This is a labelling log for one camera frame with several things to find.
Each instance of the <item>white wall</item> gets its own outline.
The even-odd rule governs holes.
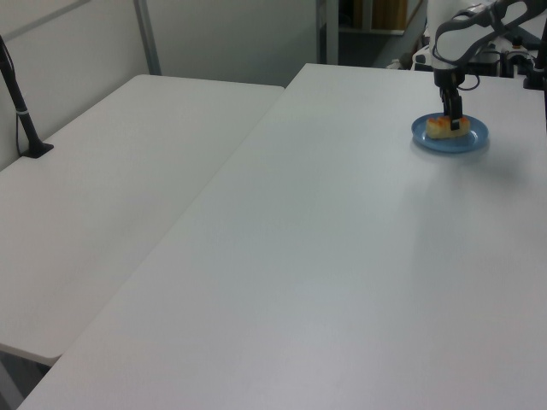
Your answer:
[[[91,0],[6,45],[41,139],[148,73],[132,0]],[[15,109],[0,80],[0,169],[15,159]]]
[[[287,86],[317,62],[316,0],[148,0],[164,75]]]

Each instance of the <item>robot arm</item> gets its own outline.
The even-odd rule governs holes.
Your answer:
[[[457,87],[465,79],[463,67],[483,44],[547,9],[547,0],[487,3],[477,6],[470,0],[429,0],[427,7],[435,85],[441,91],[444,114],[450,117],[453,130],[459,129],[462,117]]]

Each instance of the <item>white table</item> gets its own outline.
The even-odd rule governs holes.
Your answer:
[[[305,67],[21,410],[543,408],[543,94],[463,98],[434,155],[431,74]]]
[[[0,349],[52,364],[283,89],[139,76],[0,173]]]

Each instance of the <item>blue plate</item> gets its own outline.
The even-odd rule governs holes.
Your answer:
[[[480,120],[466,115],[471,122],[471,132],[457,138],[431,139],[426,134],[426,123],[429,118],[438,118],[443,113],[428,114],[420,117],[412,124],[414,141],[428,149],[451,154],[475,151],[488,143],[488,127]]]

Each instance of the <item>black cable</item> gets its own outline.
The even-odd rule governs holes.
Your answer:
[[[21,149],[19,148],[19,115],[15,113],[15,147],[17,148],[17,155],[21,158]]]
[[[2,48],[4,53],[6,53],[6,56],[8,57],[9,65],[11,66],[11,72],[15,76],[15,64],[14,61],[11,59],[8,47],[6,47],[6,44],[3,44]],[[19,115],[17,113],[15,113],[15,147],[17,148],[17,155],[21,158],[21,148],[19,148]]]
[[[9,65],[11,66],[11,72],[15,75],[15,64],[14,61],[11,59],[11,55],[9,54],[8,47],[6,47],[6,44],[3,44],[3,50],[6,53],[6,56],[8,57]]]
[[[477,78],[477,84],[475,84],[471,88],[461,88],[460,86],[458,86],[458,90],[460,90],[460,91],[473,91],[473,90],[476,90],[477,88],[479,88],[480,76],[477,73],[473,73],[473,75]]]

